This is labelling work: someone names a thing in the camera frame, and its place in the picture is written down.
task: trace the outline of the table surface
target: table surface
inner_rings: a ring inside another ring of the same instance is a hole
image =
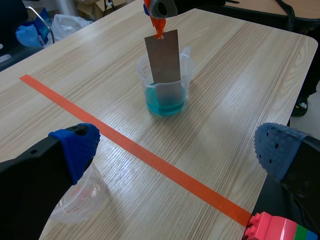
[[[287,15],[276,0],[236,0],[239,3],[227,2],[225,5],[258,12]],[[303,19],[320,19],[320,1],[318,0],[283,0],[294,9],[295,16]]]
[[[80,121],[19,77],[29,74],[251,212],[266,173],[254,132],[286,124],[317,48],[312,38],[202,10],[167,20],[196,70],[186,109],[146,107],[137,60],[155,33],[143,2],[125,6],[0,72],[1,161]],[[41,239],[241,239],[243,226],[102,136],[94,159],[108,198],[80,224],[48,221]]]

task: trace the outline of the plastic measuring cup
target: plastic measuring cup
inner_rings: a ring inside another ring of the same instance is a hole
[[[67,224],[81,223],[99,210],[107,192],[104,178],[92,162],[78,183],[63,195],[49,219]]]
[[[183,49],[182,53],[180,53],[181,79],[170,83],[154,84],[148,55],[144,55],[136,65],[136,72],[141,79],[145,101],[148,108],[153,113],[162,116],[172,115],[181,111],[186,104],[189,83],[194,70],[195,64],[190,58],[190,47],[187,46]],[[177,87],[181,87],[182,92],[182,97],[178,100],[175,96],[172,96],[172,89]],[[161,99],[160,101],[158,99],[159,95],[157,95],[157,91],[161,91],[161,97],[166,99]]]

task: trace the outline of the blue liquid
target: blue liquid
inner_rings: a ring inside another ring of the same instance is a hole
[[[174,102],[166,102],[165,105],[160,105],[158,102],[157,91],[155,88],[148,87],[145,92],[146,105],[151,110],[151,112],[161,115],[168,116],[176,114],[181,111],[185,105],[186,91],[182,88],[182,98],[181,101],[175,100]]]

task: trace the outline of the clear plastic cup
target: clear plastic cup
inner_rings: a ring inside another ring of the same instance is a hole
[[[63,195],[50,220],[77,224],[95,214],[107,198],[107,185],[92,162],[78,183]]]
[[[148,55],[144,55],[136,65],[136,72],[141,78],[146,105],[151,112],[168,116],[181,111],[186,105],[194,70],[195,64],[190,58],[190,47],[187,46],[180,53],[180,80],[154,84]],[[181,91],[175,95],[177,88],[181,88]]]

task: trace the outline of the black chair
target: black chair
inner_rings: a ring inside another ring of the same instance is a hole
[[[39,17],[32,7],[27,8]],[[27,8],[22,0],[0,0],[0,44],[3,45],[0,49],[0,57],[8,58],[0,62],[0,72],[43,49],[24,46],[16,38],[17,28],[28,19]],[[40,19],[52,34],[50,26],[41,17]]]

